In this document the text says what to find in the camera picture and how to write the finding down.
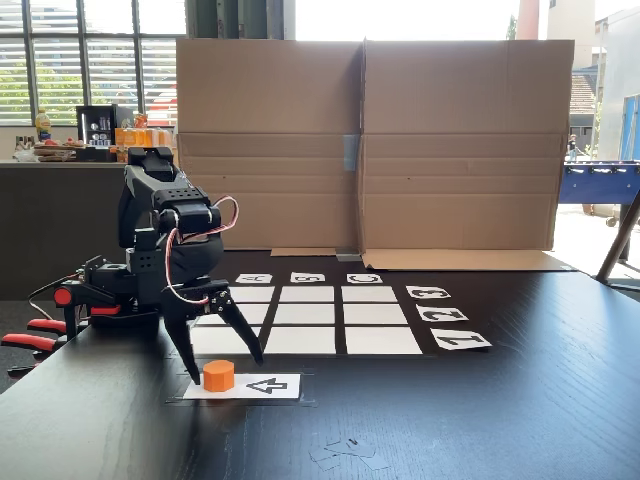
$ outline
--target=orange block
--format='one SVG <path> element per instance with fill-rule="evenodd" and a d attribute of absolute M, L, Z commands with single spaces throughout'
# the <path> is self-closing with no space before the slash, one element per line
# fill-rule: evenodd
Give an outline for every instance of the orange block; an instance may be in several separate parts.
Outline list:
<path fill-rule="evenodd" d="M 233 363 L 227 360 L 214 360 L 202 369 L 204 389 L 209 392 L 226 392 L 233 388 Z"/>

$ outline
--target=black robotic arm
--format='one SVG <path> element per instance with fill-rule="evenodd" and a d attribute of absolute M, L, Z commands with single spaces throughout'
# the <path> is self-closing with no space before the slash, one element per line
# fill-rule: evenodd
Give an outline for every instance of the black robotic arm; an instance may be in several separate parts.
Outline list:
<path fill-rule="evenodd" d="M 231 298 L 228 282 L 209 277 L 224 253 L 220 232 L 233 226 L 221 226 L 218 203 L 212 205 L 206 193 L 173 165 L 170 149 L 130 148 L 118 206 L 118 240 L 126 249 L 127 263 L 111 264 L 96 257 L 79 278 L 60 285 L 58 290 L 70 294 L 54 295 L 58 306 L 65 308 L 67 336 L 75 335 L 73 312 L 78 305 L 86 305 L 90 312 L 123 306 L 107 320 L 120 314 L 128 319 L 162 316 L 189 374 L 199 384 L 187 321 L 215 313 L 262 364 L 260 342 Z M 136 228 L 145 213 L 151 217 L 151 227 Z M 68 302 L 61 304 L 58 298 Z M 104 320 L 98 323 L 108 326 Z"/>

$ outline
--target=black table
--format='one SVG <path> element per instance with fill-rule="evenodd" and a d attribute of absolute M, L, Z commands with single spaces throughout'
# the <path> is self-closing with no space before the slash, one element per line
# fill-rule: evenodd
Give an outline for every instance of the black table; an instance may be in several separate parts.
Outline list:
<path fill-rule="evenodd" d="M 339 282 L 364 268 L 244 252 L 217 274 L 273 273 L 283 285 L 292 271 Z M 311 374 L 312 402 L 194 406 L 168 402 L 185 377 L 162 332 L 90 328 L 0 396 L 1 477 L 640 478 L 640 305 L 577 272 L 382 278 L 401 304 L 405 285 L 447 289 L 493 347 L 449 352 L 418 332 L 424 356 L 274 356 L 264 368 Z M 420 320 L 407 319 L 416 333 Z M 236 371 L 256 368 L 236 360 Z M 342 456 L 322 472 L 308 452 L 336 435 L 374 445 L 391 468 Z"/>

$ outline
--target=cardboard backdrop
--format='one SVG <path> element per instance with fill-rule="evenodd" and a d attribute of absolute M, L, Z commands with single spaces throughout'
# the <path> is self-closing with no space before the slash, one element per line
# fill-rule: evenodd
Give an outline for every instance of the cardboard backdrop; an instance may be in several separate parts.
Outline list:
<path fill-rule="evenodd" d="M 184 169 L 240 202 L 228 248 L 551 248 L 572 41 L 181 39 L 177 56 Z"/>

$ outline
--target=white cable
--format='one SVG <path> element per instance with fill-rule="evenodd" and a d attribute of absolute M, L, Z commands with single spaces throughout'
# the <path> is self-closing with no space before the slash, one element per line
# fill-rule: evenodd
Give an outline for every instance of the white cable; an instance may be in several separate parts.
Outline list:
<path fill-rule="evenodd" d="M 176 292 L 176 289 L 174 288 L 174 286 L 171 284 L 171 273 L 169 271 L 169 263 L 171 258 L 171 245 L 173 243 L 173 239 L 176 236 L 176 233 L 178 233 L 178 229 L 174 228 L 173 230 L 171 230 L 171 232 L 169 232 L 169 236 L 167 237 L 167 248 L 165 250 L 165 256 L 164 256 L 164 266 L 165 266 L 164 271 L 167 277 L 167 286 L 169 287 L 169 290 L 171 290 L 171 292 L 183 302 L 191 303 L 192 305 L 206 305 L 209 302 L 209 297 L 204 297 L 202 300 L 189 300 L 188 298 L 181 297 L 180 294 Z"/>
<path fill-rule="evenodd" d="M 225 195 L 224 197 L 218 199 L 218 201 L 214 203 L 213 206 L 217 207 L 218 205 L 220 205 L 222 202 L 226 200 L 231 200 L 233 202 L 233 207 L 234 207 L 233 216 L 231 217 L 231 221 L 228 224 L 214 228 L 212 230 L 209 230 L 208 232 L 186 235 L 183 238 L 183 242 L 186 240 L 190 240 L 192 238 L 200 237 L 202 235 L 213 235 L 213 234 L 224 232 L 225 230 L 229 230 L 233 228 L 236 225 L 236 221 L 238 220 L 238 216 L 240 214 L 240 206 L 238 205 L 238 202 L 236 201 L 236 199 L 229 195 Z M 176 298 L 182 300 L 183 302 L 190 303 L 192 305 L 206 305 L 207 303 L 209 303 L 209 297 L 204 297 L 202 300 L 189 300 L 188 298 L 184 298 L 180 296 L 180 294 L 176 291 L 174 285 L 171 283 L 171 273 L 169 270 L 170 268 L 169 263 L 171 259 L 171 248 L 173 246 L 173 240 L 175 239 L 177 234 L 178 234 L 178 229 L 174 228 L 171 230 L 171 232 L 169 232 L 169 235 L 167 236 L 167 248 L 165 249 L 165 256 L 164 256 L 164 266 L 165 266 L 164 271 L 167 278 L 167 286 L 169 287 L 169 290 L 171 290 L 171 293 L 173 293 L 176 296 Z"/>

